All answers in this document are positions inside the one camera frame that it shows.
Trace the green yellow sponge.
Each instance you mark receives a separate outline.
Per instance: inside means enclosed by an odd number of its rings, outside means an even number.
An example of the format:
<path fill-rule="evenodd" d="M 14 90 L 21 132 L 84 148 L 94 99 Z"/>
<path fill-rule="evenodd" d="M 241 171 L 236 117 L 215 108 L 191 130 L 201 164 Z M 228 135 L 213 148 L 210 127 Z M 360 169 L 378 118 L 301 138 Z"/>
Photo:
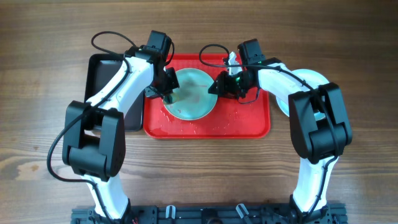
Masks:
<path fill-rule="evenodd" d="M 176 103 L 176 102 L 179 101 L 179 100 L 180 100 L 180 97 L 179 97 L 178 94 L 176 94 L 176 93 L 171 93 L 171 94 L 165 95 L 165 96 L 163 97 L 163 104 L 165 104 L 165 105 L 171 105 L 171 104 Z"/>

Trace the light blue plate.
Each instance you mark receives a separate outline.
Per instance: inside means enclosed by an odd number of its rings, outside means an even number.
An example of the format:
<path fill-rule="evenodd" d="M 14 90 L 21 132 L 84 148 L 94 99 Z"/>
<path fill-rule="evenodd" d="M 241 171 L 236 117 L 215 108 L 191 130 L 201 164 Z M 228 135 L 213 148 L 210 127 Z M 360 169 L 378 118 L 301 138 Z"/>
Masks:
<path fill-rule="evenodd" d="M 301 80 L 305 81 L 307 84 L 309 84 L 313 89 L 318 88 L 319 85 L 324 85 L 329 83 L 329 81 L 320 73 L 314 71 L 314 70 L 309 70 L 309 69 L 297 69 L 293 70 L 292 73 L 299 77 Z M 281 96 L 276 95 L 276 101 L 279 106 L 279 108 L 282 110 L 282 112 L 289 117 L 289 101 L 288 101 L 288 96 L 290 94 L 296 93 L 298 91 L 309 91 L 309 89 L 305 86 L 303 86 L 300 83 L 297 83 L 294 81 L 293 84 L 282 84 L 282 94 Z"/>
<path fill-rule="evenodd" d="M 176 71 L 179 88 L 173 93 L 179 95 L 180 100 L 171 105 L 164 105 L 174 117 L 193 121 L 204 118 L 215 107 L 217 95 L 209 94 L 208 89 L 214 80 L 206 72 L 197 68 L 183 68 Z"/>

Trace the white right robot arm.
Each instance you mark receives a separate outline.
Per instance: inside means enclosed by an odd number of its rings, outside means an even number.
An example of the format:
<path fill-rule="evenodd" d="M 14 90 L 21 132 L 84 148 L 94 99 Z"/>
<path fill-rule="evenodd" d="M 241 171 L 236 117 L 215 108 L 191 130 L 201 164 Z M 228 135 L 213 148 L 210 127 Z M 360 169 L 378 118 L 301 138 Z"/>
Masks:
<path fill-rule="evenodd" d="M 238 100 L 252 88 L 272 93 L 289 107 L 290 137 L 300 156 L 292 199 L 297 213 L 309 218 L 325 207 L 331 170 L 353 138 L 341 89 L 318 72 L 291 71 L 271 58 L 252 65 L 233 63 L 208 92 Z"/>

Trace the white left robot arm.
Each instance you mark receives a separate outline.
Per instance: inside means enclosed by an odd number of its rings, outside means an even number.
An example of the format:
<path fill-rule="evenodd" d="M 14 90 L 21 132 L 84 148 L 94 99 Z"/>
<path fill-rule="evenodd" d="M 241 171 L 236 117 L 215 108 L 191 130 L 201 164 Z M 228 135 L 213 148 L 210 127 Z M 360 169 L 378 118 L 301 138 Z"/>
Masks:
<path fill-rule="evenodd" d="M 156 97 L 178 88 L 168 64 L 172 55 L 147 50 L 121 56 L 119 68 L 100 91 L 66 111 L 62 160 L 86 183 L 95 201 L 95 223 L 131 223 L 131 203 L 119 171 L 126 155 L 124 117 L 145 89 Z"/>

